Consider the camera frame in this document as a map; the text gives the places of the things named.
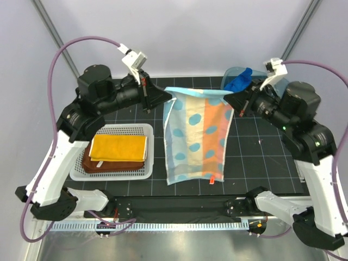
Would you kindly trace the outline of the brown towel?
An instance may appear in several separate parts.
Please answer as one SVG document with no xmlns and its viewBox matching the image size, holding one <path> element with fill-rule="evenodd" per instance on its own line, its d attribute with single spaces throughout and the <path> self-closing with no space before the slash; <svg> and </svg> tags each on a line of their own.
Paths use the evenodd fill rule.
<svg viewBox="0 0 348 261">
<path fill-rule="evenodd" d="M 89 150 L 90 146 L 85 149 L 81 163 L 81 167 L 86 173 L 135 171 L 140 170 L 145 165 L 144 162 L 136 161 L 103 161 L 99 163 L 91 160 Z"/>
</svg>

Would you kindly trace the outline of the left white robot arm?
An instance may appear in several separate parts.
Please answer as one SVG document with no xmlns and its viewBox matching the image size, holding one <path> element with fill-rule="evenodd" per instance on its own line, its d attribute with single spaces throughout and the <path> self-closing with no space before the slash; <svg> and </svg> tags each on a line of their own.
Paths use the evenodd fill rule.
<svg viewBox="0 0 348 261">
<path fill-rule="evenodd" d="M 139 78 L 128 74 L 121 80 L 112 78 L 109 67 L 92 65 L 77 79 L 77 97 L 54 120 L 51 150 L 33 180 L 18 187 L 16 196 L 30 207 L 38 220 L 61 221 L 74 212 L 88 210 L 108 218 L 116 202 L 105 190 L 76 190 L 64 185 L 76 159 L 87 148 L 95 134 L 105 126 L 105 115 L 141 104 L 143 111 L 172 98 L 139 70 Z"/>
</svg>

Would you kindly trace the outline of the blue patterned towel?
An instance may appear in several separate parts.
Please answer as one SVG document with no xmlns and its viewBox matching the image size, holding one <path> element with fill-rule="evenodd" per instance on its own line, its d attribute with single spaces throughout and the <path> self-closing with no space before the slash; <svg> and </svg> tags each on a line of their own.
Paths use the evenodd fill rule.
<svg viewBox="0 0 348 261">
<path fill-rule="evenodd" d="M 89 157 L 92 161 L 144 162 L 146 153 L 146 136 L 96 134 L 91 142 Z"/>
</svg>

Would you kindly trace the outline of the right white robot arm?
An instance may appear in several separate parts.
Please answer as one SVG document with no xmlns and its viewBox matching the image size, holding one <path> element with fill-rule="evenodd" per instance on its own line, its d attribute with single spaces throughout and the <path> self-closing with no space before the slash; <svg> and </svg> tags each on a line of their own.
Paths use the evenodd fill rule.
<svg viewBox="0 0 348 261">
<path fill-rule="evenodd" d="M 307 246 L 330 251 L 344 246 L 347 223 L 335 203 L 341 188 L 333 167 L 338 151 L 332 132 L 315 120 L 321 101 L 315 89 L 307 83 L 291 82 L 278 96 L 273 87 L 255 81 L 224 100 L 240 116 L 253 113 L 282 132 L 283 145 L 303 175 L 312 200 L 311 206 L 301 206 L 261 186 L 246 193 L 246 211 L 277 217 Z"/>
</svg>

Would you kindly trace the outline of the light blue polka-dot towel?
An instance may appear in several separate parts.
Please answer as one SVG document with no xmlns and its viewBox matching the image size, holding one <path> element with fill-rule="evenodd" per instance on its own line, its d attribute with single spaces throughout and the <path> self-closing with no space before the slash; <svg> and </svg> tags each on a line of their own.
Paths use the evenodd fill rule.
<svg viewBox="0 0 348 261">
<path fill-rule="evenodd" d="M 163 133 L 167 184 L 206 179 L 224 181 L 227 138 L 233 108 L 225 90 L 167 87 Z"/>
</svg>

